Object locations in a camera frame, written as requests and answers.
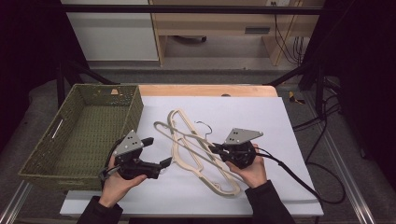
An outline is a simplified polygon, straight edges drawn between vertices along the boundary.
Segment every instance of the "human hand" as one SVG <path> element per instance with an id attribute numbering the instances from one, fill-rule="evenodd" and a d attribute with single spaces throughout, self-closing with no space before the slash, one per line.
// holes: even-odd
<path id="1" fill-rule="evenodd" d="M 257 144 L 253 144 L 253 146 L 256 148 L 256 152 L 259 152 Z M 226 161 L 225 163 L 230 168 L 231 172 L 240 175 L 242 179 L 244 179 L 245 183 L 252 189 L 255 189 L 267 182 L 267 173 L 265 173 L 263 157 L 256 156 L 253 163 L 242 170 L 229 161 Z"/>
<path id="2" fill-rule="evenodd" d="M 108 169 L 114 167 L 114 161 L 115 157 L 111 156 L 110 162 L 108 163 Z M 139 175 L 134 179 L 125 180 L 118 172 L 114 173 L 105 181 L 99 204 L 108 208 L 113 207 L 126 195 L 126 193 L 128 193 L 131 188 L 138 186 L 146 178 L 146 175 Z"/>

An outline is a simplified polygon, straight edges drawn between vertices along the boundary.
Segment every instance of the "wicker basket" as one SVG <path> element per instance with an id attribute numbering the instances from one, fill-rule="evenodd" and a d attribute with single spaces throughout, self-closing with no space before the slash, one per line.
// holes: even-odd
<path id="1" fill-rule="evenodd" d="M 142 110 L 137 86 L 75 85 L 19 176 L 45 189 L 100 189 L 109 150 L 137 130 Z"/>

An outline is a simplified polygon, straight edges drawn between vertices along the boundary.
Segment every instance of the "white tabletop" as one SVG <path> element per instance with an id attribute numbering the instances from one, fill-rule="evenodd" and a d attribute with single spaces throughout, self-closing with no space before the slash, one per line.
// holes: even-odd
<path id="1" fill-rule="evenodd" d="M 144 110 L 137 134 L 141 139 L 154 137 L 154 144 L 144 147 L 143 161 L 162 161 L 171 156 L 172 142 L 158 133 L 154 121 L 166 122 L 171 110 L 181 108 L 192 122 L 202 121 L 213 133 L 210 142 L 222 143 L 232 128 L 263 132 L 252 140 L 285 162 L 306 184 L 313 188 L 301 151 L 290 125 L 283 101 L 278 97 L 169 97 L 143 96 Z M 205 136 L 208 128 L 194 123 Z M 204 174 L 227 189 L 217 168 L 203 162 Z M 280 199 L 295 217 L 322 216 L 317 199 L 290 177 L 276 162 L 265 160 L 267 176 L 275 185 Z M 158 179 L 147 179 L 119 202 L 123 214 L 129 217 L 241 217 L 252 210 L 243 190 L 246 184 L 237 181 L 241 193 L 222 197 L 209 189 L 193 173 L 171 164 Z M 69 191 L 62 215 L 78 217 L 95 191 Z"/>

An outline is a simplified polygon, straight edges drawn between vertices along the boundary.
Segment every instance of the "black sleeve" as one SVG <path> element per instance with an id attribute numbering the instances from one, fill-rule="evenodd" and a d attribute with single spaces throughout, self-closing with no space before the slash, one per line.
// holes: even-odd
<path id="1" fill-rule="evenodd" d="M 280 201 L 271 180 L 255 189 L 247 189 L 245 193 L 253 208 L 253 223 L 295 223 Z"/>
<path id="2" fill-rule="evenodd" d="M 93 196 L 77 224 L 117 224 L 119 223 L 122 208 L 116 204 L 113 208 L 106 208 L 99 204 L 100 197 Z"/>

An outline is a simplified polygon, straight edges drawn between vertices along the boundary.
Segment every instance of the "floor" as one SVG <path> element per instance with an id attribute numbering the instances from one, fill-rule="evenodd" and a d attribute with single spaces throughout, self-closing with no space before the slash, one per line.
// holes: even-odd
<path id="1" fill-rule="evenodd" d="M 284 60 L 278 67 L 270 65 L 268 55 L 263 49 L 260 38 L 216 37 L 209 36 L 205 43 L 180 37 L 170 38 L 166 50 L 165 65 L 141 66 L 121 69 L 98 69 L 98 73 L 119 82 L 130 83 L 197 83 L 197 84 L 262 84 L 287 73 L 295 67 Z M 289 80 L 277 88 L 283 98 L 291 124 L 301 124 L 315 115 L 309 104 L 290 101 L 290 90 L 294 90 L 295 99 L 309 100 L 312 91 L 298 91 L 298 77 Z M 8 202 L 20 184 L 17 172 L 21 169 L 42 133 L 49 126 L 56 113 L 56 86 L 53 81 L 31 92 L 31 106 L 21 121 L 0 157 L 0 211 L 4 211 Z M 331 96 L 325 91 L 325 97 Z M 332 99 L 329 104 L 335 105 Z M 333 113 L 328 117 L 328 132 L 340 154 L 346 161 L 361 195 L 366 201 L 375 223 L 396 223 L 396 194 L 382 176 L 374 161 L 364 160 L 358 151 L 358 145 L 342 113 Z M 320 126 L 311 126 L 296 132 L 300 149 L 304 157 L 309 153 L 320 134 Z M 311 161 L 319 163 L 336 173 L 328 150 L 328 144 L 319 142 Z M 315 187 L 323 198 L 338 200 L 340 185 L 334 177 L 315 166 L 308 166 Z M 73 222 L 73 218 L 59 215 L 64 193 L 33 187 L 21 208 L 17 220 L 19 223 L 54 223 L 49 219 L 62 219 Z M 359 220 L 350 202 L 350 196 L 340 204 L 324 204 L 324 217 L 320 223 L 374 223 Z M 299 223 L 312 223 L 310 219 L 299 219 Z"/>

